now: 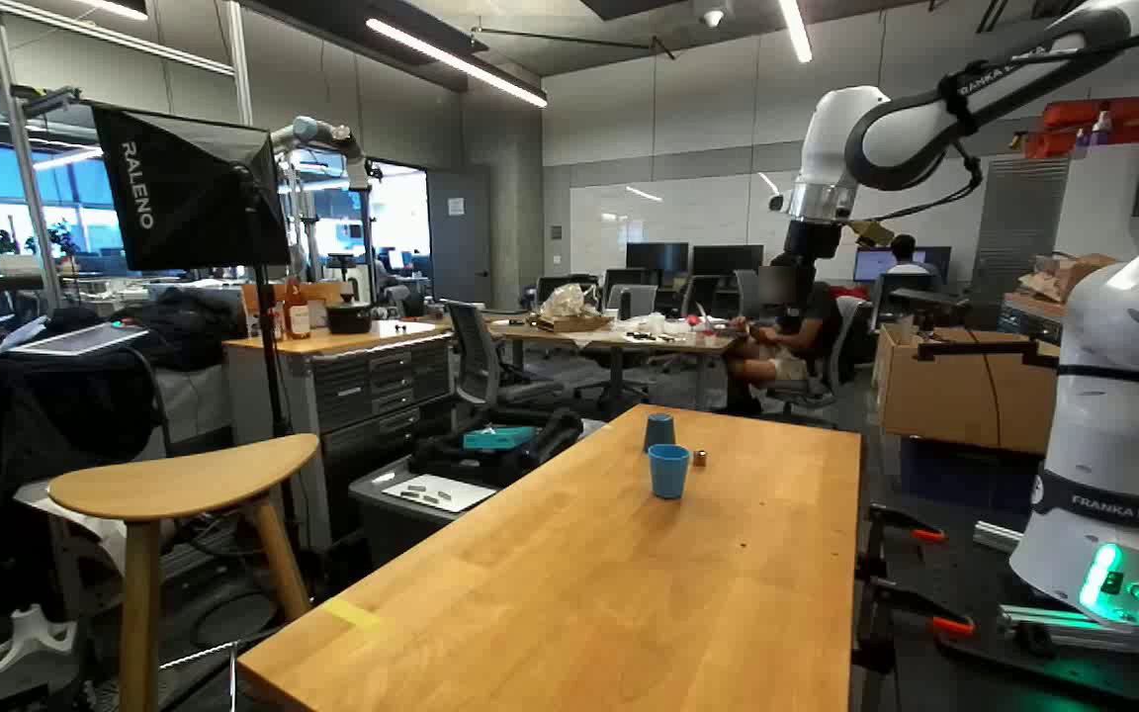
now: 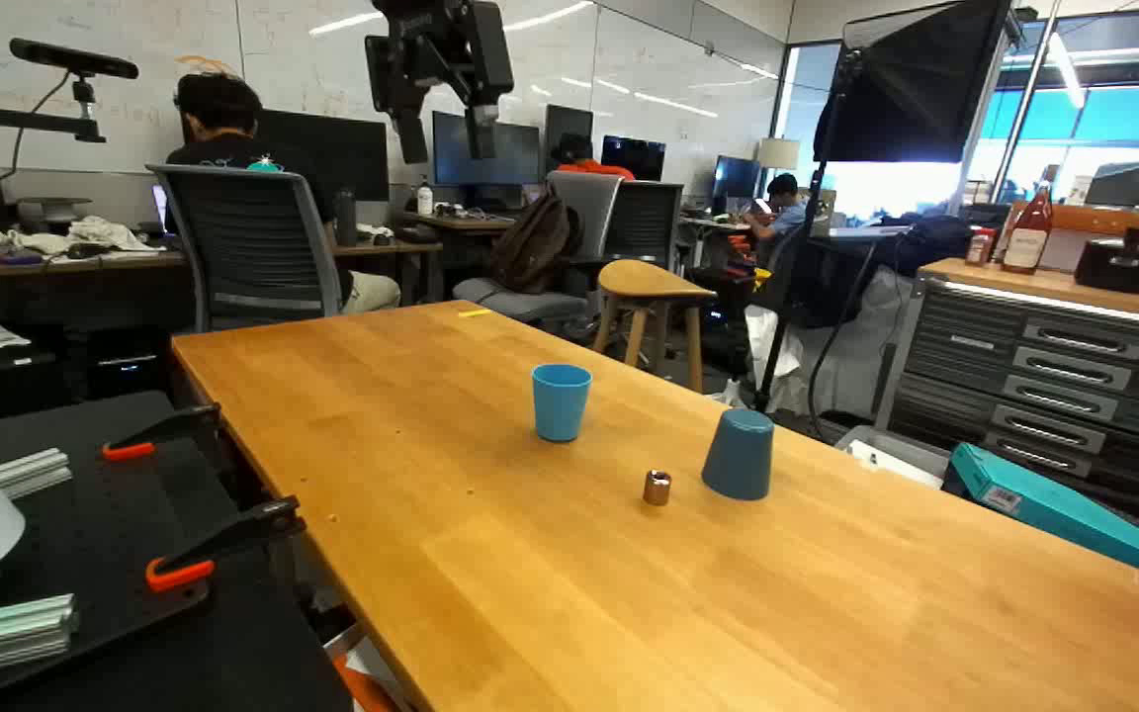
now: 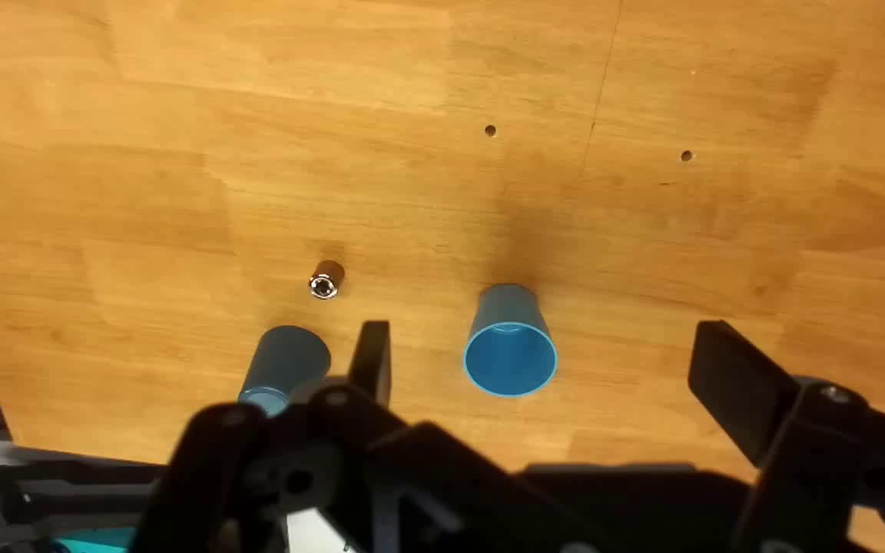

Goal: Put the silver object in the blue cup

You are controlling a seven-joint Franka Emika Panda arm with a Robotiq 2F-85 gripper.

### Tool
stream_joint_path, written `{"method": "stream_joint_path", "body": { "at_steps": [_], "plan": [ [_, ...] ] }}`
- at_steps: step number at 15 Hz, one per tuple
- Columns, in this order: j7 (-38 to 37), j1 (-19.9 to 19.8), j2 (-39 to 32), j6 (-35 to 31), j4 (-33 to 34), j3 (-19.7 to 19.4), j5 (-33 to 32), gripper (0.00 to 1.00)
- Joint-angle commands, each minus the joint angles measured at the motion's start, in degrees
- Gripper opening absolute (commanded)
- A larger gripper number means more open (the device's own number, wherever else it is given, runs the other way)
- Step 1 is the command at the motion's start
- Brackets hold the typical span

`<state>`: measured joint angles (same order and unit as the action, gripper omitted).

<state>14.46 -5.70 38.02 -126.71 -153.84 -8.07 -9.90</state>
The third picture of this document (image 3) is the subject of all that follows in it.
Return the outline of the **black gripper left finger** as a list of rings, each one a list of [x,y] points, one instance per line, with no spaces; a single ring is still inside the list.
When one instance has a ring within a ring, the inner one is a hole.
[[[389,325],[365,321],[341,382],[278,414],[219,401],[189,417],[130,553],[285,553],[314,511],[353,553],[497,553],[511,479],[434,424],[386,408]]]

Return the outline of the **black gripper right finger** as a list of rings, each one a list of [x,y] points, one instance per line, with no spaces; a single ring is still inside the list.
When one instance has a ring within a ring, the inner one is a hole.
[[[885,522],[885,413],[850,388],[788,374],[733,325],[695,330],[689,389],[759,470],[733,553],[860,553],[850,514]]]

